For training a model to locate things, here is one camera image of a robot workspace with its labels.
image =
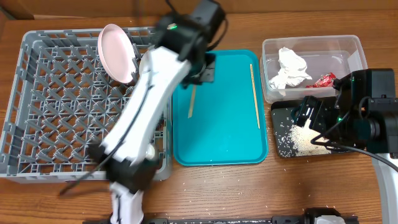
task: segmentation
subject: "wooden chopstick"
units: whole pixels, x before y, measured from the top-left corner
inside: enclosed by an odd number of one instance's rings
[[[192,117],[192,113],[193,113],[193,104],[195,103],[195,94],[197,92],[197,86],[194,85],[192,88],[192,95],[191,95],[191,102],[189,105],[189,112],[188,112],[188,118]]]
[[[253,65],[250,64],[251,84],[253,86],[254,106],[256,107],[257,125],[260,129],[259,109],[257,107],[256,87],[254,86]]]

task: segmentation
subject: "wooden table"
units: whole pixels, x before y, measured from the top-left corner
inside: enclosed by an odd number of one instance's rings
[[[249,49],[278,37],[354,34],[368,66],[398,71],[398,11],[286,12],[228,15],[229,31],[218,49]],[[157,20],[148,17],[142,26]],[[22,36],[29,30],[136,26],[130,17],[9,21],[0,42],[0,123],[6,114]],[[265,104],[269,155],[254,166],[182,167],[153,183],[144,197],[149,217],[261,218],[298,215],[307,207],[335,207],[361,224],[381,223],[379,187],[370,158],[359,154],[281,159],[275,153],[270,105]],[[85,182],[75,191],[92,194],[60,199],[65,184],[22,185],[0,180],[0,223],[81,223],[111,212],[108,184]]]

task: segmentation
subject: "plastic grid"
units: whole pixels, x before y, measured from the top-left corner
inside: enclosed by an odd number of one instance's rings
[[[143,54],[152,28],[124,30]],[[134,90],[134,82],[124,85],[106,74],[97,53],[100,32],[26,33],[1,136],[0,176],[17,182],[60,182],[94,168],[87,144],[106,136]],[[171,173],[170,110],[168,105],[154,133],[164,158],[155,179]],[[103,178],[101,171],[91,177]]]

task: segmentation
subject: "crumpled paper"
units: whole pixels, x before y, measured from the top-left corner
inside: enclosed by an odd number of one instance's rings
[[[286,85],[295,87],[305,79],[312,80],[312,77],[305,73],[307,63],[293,50],[283,47],[279,49],[280,70],[278,75],[269,80],[271,89],[285,89]]]

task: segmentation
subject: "black cable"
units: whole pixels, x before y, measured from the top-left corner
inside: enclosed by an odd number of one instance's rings
[[[170,9],[173,11],[173,13],[178,14],[178,12],[175,10],[174,6],[170,3],[170,0],[165,0],[165,2],[170,7]]]
[[[327,131],[325,131],[324,133],[321,133],[317,137],[313,138],[311,140],[311,144],[314,144],[314,145],[317,145],[317,146],[324,146],[327,150],[336,151],[336,152],[342,152],[342,150],[339,150],[339,149],[345,149],[347,151],[353,151],[353,152],[362,153],[362,154],[370,156],[370,157],[372,157],[374,159],[377,159],[380,162],[385,163],[385,165],[391,167],[392,169],[394,169],[395,171],[398,172],[398,167],[395,166],[392,162],[388,161],[387,159],[385,159],[385,158],[383,158],[383,157],[381,157],[379,155],[373,154],[371,152],[368,152],[368,151],[365,151],[365,150],[362,150],[362,149],[357,149],[357,148],[354,148],[354,147],[343,146],[343,145],[340,145],[340,144],[332,143],[331,141],[328,141],[328,142],[316,142],[316,140],[326,136],[332,130],[337,128],[348,117],[348,115],[349,115],[349,112],[347,112],[339,122],[337,122],[335,125],[333,125],[331,128],[329,128]]]
[[[226,34],[226,31],[228,30],[228,20],[226,17],[224,18],[224,21],[225,21],[225,27],[224,27],[224,31],[223,31],[222,35],[219,37],[219,39],[216,42],[214,42],[212,45],[207,47],[207,51],[215,49],[218,46],[218,44],[223,40],[223,38]]]
[[[318,140],[318,139],[320,139],[320,138],[322,138],[322,137],[325,137],[327,134],[329,134],[332,130],[334,130],[335,128],[337,128],[337,126],[339,126],[347,117],[348,117],[348,115],[349,115],[349,112],[347,112],[343,117],[342,117],[342,119],[339,121],[339,122],[337,122],[335,125],[333,125],[331,128],[329,128],[327,131],[325,131],[324,133],[321,133],[321,134],[319,134],[317,137],[315,137],[315,138],[313,138],[312,140],[311,140],[311,144],[316,144],[316,140]]]
[[[363,103],[365,103],[365,100],[370,99],[370,98],[371,98],[370,96],[365,96],[365,97],[362,98],[361,101],[359,102],[359,105],[358,105],[358,114],[359,114],[359,117],[360,117],[361,119],[363,119],[363,117],[362,117],[362,105],[363,105]]]
[[[122,205],[122,202],[120,200],[121,196],[117,195],[116,198],[118,199],[118,219],[116,220],[119,224],[122,224],[122,219],[120,218],[120,207]]]
[[[385,163],[385,165],[391,167],[392,169],[394,169],[395,171],[398,172],[398,167],[397,166],[395,166],[392,162],[388,161],[387,159],[385,159],[385,158],[383,158],[383,157],[381,157],[381,156],[379,156],[377,154],[373,154],[371,152],[364,151],[362,149],[357,149],[357,148],[354,148],[354,147],[342,146],[342,145],[336,144],[336,143],[329,143],[329,146],[338,147],[340,149],[346,149],[348,151],[353,151],[353,152],[358,152],[358,153],[365,154],[367,156],[372,157],[373,159],[377,159],[378,161]]]
[[[343,85],[340,86],[339,94],[337,95],[337,99],[336,99],[336,103],[335,103],[336,108],[338,107],[338,103],[340,102],[342,92],[343,92]]]
[[[64,189],[62,189],[60,191],[59,196],[62,196],[64,194],[66,194],[70,189],[72,189],[72,188],[76,187],[78,184],[80,184],[80,182],[82,180],[85,180],[85,179],[87,179],[87,177],[93,175],[93,173],[95,171],[97,171],[98,169],[100,169],[101,167],[103,167],[104,164],[106,164],[113,157],[113,155],[116,153],[116,151],[124,144],[124,139],[126,138],[127,134],[129,133],[132,125],[134,124],[134,122],[136,122],[136,119],[137,119],[139,113],[141,112],[142,107],[144,106],[145,100],[146,100],[146,98],[148,96],[148,92],[153,87],[152,86],[152,68],[153,68],[153,64],[152,64],[152,58],[151,58],[151,55],[150,55],[150,51],[148,51],[147,54],[148,54],[149,68],[150,68],[148,82],[147,82],[147,88],[145,90],[144,97],[143,97],[143,99],[142,99],[142,101],[141,101],[141,103],[140,103],[140,105],[138,107],[137,113],[135,113],[132,121],[130,122],[130,125],[127,127],[126,132],[124,132],[124,134],[120,138],[120,140],[119,140],[118,144],[116,145],[116,147],[108,154],[108,156],[106,156],[106,158],[102,162],[100,162],[93,170],[91,170],[88,173],[86,173],[85,175],[81,176],[76,181],[69,183]]]

